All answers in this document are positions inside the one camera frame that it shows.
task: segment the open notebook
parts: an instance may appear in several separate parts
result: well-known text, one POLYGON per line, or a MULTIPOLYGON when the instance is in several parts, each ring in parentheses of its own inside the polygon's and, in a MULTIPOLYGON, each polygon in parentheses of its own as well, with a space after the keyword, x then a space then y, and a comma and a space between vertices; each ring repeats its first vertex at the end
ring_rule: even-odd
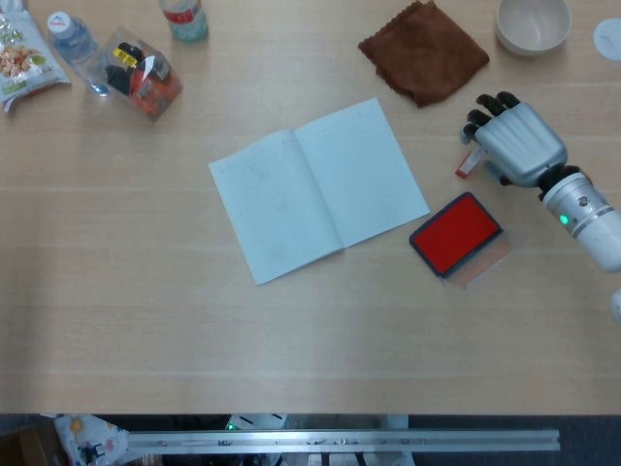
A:
POLYGON ((210 169, 257 283, 429 214, 376 99, 210 169))

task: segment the plastic bottle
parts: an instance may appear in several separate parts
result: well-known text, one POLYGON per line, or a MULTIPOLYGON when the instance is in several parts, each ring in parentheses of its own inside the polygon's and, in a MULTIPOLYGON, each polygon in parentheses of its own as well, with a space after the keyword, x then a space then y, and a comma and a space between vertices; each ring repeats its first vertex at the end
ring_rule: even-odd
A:
POLYGON ((207 15, 201 0, 159 0, 173 34, 184 42, 196 42, 207 36, 207 15))
POLYGON ((86 24, 78 17, 56 12, 48 18, 48 32, 52 46, 90 89, 96 94, 107 95, 108 88, 96 83, 86 71, 88 61, 99 49, 86 24))

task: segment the table surface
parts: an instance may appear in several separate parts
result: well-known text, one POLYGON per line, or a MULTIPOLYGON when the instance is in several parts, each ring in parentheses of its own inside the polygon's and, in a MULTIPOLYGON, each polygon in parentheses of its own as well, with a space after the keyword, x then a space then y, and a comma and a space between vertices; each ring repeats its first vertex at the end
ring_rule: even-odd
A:
POLYGON ((621 67, 595 51, 617 0, 571 0, 567 43, 504 51, 495 0, 439 0, 489 53, 417 109, 356 48, 405 0, 206 1, 211 36, 174 41, 154 0, 30 2, 162 50, 185 89, 156 123, 78 79, 0 123, 0 410, 94 413, 621 413, 619 286, 540 204, 453 175, 475 97, 535 105, 621 206, 621 67), (408 246, 413 222, 254 284, 207 164, 376 96, 430 208, 470 190, 514 242, 465 290, 408 246))

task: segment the floor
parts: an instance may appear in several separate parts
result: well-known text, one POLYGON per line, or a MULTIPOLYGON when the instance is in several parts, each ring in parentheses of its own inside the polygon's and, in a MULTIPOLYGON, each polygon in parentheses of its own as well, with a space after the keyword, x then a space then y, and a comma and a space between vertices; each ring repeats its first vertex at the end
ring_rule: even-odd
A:
MULTIPOLYGON (((228 416, 104 416, 129 430, 221 429, 228 416)), ((0 434, 37 422, 40 416, 0 416, 0 434)), ((414 456, 416 466, 619 466, 621 416, 410 416, 410 428, 420 429, 529 429, 556 428, 560 452, 538 453, 432 453, 414 456)), ((213 458, 167 458, 167 466, 215 465, 213 458)))

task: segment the robotic arm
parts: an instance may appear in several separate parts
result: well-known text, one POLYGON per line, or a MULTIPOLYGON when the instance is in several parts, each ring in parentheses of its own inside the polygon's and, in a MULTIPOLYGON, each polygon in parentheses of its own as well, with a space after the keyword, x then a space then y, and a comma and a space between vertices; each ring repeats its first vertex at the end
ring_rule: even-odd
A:
MULTIPOLYGON (((468 113, 465 142, 479 143, 502 185, 538 187, 539 200, 606 272, 621 271, 621 215, 578 167, 567 165, 563 141, 529 105, 513 94, 483 94, 480 110, 468 113)), ((612 298, 621 321, 621 291, 612 298)))

